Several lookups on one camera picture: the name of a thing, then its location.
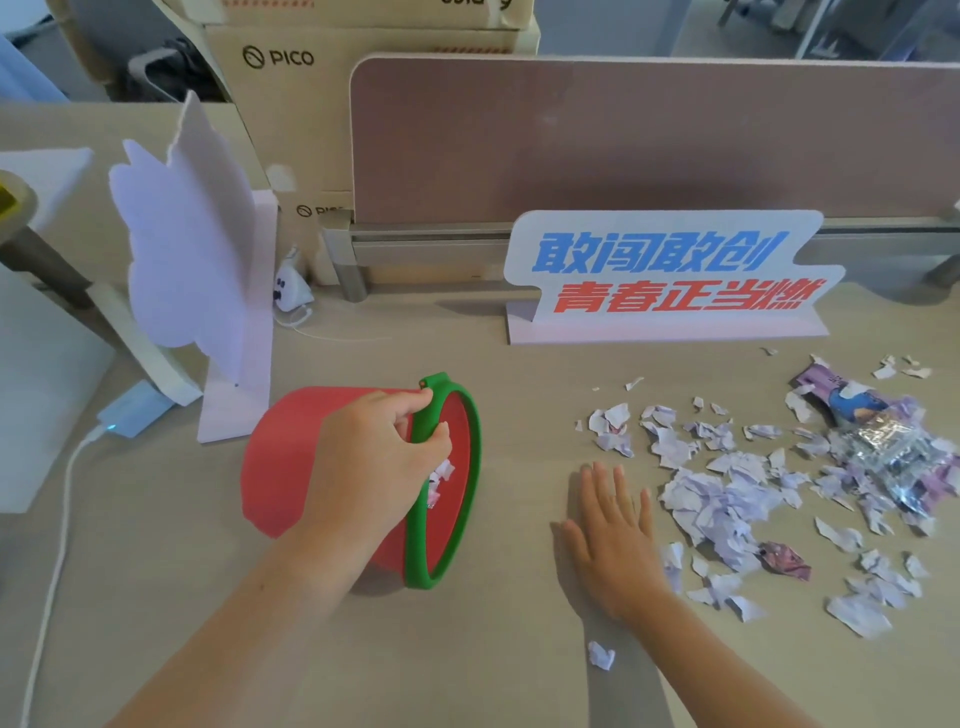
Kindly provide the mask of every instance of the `sign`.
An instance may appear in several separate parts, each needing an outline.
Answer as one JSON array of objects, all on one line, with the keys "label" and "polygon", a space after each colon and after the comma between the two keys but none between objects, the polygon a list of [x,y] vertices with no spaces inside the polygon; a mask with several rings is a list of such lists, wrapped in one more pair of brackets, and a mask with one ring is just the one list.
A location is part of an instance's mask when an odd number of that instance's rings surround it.
[{"label": "sign", "polygon": [[814,302],[844,277],[796,265],[814,210],[539,210],[514,225],[504,276],[511,343],[827,334]]}]

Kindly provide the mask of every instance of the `candy wrapper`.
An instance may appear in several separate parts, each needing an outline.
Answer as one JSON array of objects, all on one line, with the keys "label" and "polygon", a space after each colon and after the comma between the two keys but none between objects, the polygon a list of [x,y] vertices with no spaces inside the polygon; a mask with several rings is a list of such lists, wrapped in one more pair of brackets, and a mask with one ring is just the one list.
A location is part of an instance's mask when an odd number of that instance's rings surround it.
[{"label": "candy wrapper", "polygon": [[793,576],[801,581],[809,581],[813,573],[813,568],[787,544],[776,544],[772,541],[760,544],[760,558],[770,567],[770,571]]},{"label": "candy wrapper", "polygon": [[837,425],[829,438],[833,457],[866,472],[901,508],[928,516],[945,495],[956,495],[947,478],[960,458],[924,429],[925,410],[915,399],[885,398],[822,364],[796,381],[829,407]]}]

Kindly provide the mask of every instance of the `pink base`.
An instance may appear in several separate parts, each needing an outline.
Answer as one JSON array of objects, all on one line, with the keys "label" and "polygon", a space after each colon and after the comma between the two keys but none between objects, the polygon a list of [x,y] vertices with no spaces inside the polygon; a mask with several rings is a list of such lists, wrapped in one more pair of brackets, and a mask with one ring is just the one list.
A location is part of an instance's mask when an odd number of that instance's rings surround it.
[{"label": "pink base", "polygon": [[711,341],[828,336],[817,312],[623,314],[597,324],[584,317],[535,324],[536,301],[507,303],[511,344],[600,344],[617,341]]}]

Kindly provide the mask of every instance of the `hand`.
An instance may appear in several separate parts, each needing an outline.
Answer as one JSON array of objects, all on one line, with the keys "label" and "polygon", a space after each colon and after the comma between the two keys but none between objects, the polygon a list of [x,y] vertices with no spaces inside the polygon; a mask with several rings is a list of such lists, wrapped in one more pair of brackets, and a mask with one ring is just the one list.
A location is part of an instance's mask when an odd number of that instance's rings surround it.
[{"label": "hand", "polygon": [[585,465],[580,508],[587,535],[573,521],[564,523],[563,532],[581,583],[610,617],[629,625],[645,606],[673,592],[654,543],[650,492],[640,494],[638,518],[620,466],[613,469],[613,483],[615,498],[603,464]]},{"label": "hand", "polygon": [[335,532],[341,543],[356,545],[366,563],[450,454],[447,423],[425,443],[406,441],[408,415],[432,399],[430,389],[372,392],[326,418],[298,527]]}]

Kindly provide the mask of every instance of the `plastic wrapper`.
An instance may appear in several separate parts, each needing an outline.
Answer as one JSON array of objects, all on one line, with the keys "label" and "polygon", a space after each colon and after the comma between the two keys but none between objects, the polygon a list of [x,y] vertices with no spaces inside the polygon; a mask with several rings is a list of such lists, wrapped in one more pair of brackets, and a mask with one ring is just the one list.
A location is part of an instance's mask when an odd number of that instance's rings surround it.
[{"label": "plastic wrapper", "polygon": [[850,382],[821,364],[807,368],[797,383],[829,407],[837,425],[830,433],[831,454],[865,471],[901,508],[929,516],[953,493],[945,478],[960,459],[924,429],[925,410],[916,400],[890,400],[873,389],[844,397]]}]

